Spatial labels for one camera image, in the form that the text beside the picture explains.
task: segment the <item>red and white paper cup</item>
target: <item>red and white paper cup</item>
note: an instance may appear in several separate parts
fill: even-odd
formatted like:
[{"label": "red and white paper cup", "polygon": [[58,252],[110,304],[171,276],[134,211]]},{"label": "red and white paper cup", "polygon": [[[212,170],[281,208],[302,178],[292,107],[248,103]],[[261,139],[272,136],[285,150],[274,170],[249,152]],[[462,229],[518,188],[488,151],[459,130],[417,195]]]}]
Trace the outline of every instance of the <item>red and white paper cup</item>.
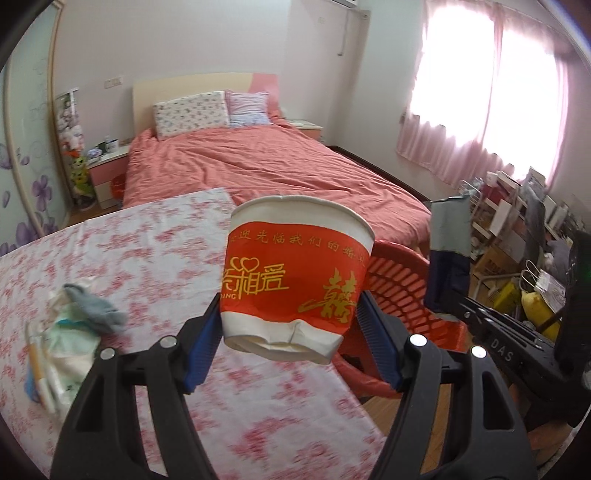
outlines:
[{"label": "red and white paper cup", "polygon": [[222,278],[226,344],[275,361],[330,363],[355,315],[374,239],[363,218],[328,200],[240,205]]}]

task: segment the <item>beige headboard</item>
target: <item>beige headboard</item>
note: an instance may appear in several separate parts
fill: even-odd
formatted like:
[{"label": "beige headboard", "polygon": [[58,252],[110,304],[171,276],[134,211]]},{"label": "beige headboard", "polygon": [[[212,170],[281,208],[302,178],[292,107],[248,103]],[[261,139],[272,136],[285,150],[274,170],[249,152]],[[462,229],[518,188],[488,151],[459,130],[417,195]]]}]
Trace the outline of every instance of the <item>beige headboard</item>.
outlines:
[{"label": "beige headboard", "polygon": [[153,105],[175,98],[213,90],[248,92],[254,84],[253,73],[201,73],[183,77],[149,80],[134,84],[134,124],[138,135],[154,126]]}]

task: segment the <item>sheer curtain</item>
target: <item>sheer curtain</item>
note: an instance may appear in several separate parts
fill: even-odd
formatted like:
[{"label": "sheer curtain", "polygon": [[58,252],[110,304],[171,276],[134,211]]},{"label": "sheer curtain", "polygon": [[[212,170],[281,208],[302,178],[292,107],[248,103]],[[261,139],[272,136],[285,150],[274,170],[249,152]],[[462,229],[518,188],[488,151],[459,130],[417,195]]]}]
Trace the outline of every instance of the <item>sheer curtain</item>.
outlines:
[{"label": "sheer curtain", "polygon": [[570,44],[488,1],[427,0],[423,48],[398,153],[456,186],[533,167],[551,182],[567,115]]}]

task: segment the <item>floral pillow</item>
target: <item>floral pillow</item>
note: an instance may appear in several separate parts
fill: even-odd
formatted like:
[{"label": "floral pillow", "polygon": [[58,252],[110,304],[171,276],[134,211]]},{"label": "floral pillow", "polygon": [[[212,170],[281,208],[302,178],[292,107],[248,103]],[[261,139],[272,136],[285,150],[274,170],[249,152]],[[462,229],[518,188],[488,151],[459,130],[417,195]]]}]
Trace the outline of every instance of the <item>floral pillow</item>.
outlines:
[{"label": "floral pillow", "polygon": [[156,103],[154,119],[158,138],[230,125],[223,91],[200,93]]},{"label": "floral pillow", "polygon": [[269,94],[234,93],[226,91],[226,103],[230,114],[230,127],[251,127],[253,125],[270,125],[267,114]]}]

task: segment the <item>red bed cover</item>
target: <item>red bed cover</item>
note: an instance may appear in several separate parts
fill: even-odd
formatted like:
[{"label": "red bed cover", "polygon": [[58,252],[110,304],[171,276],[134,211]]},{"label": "red bed cover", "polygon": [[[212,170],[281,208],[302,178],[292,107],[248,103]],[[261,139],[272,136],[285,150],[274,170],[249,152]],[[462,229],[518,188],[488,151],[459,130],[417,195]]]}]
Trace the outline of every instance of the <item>red bed cover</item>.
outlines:
[{"label": "red bed cover", "polygon": [[131,147],[124,206],[216,187],[237,205],[266,195],[310,195],[353,209],[376,239],[411,247],[428,240],[430,213],[415,197],[282,119],[274,122],[162,141],[146,130]]}]

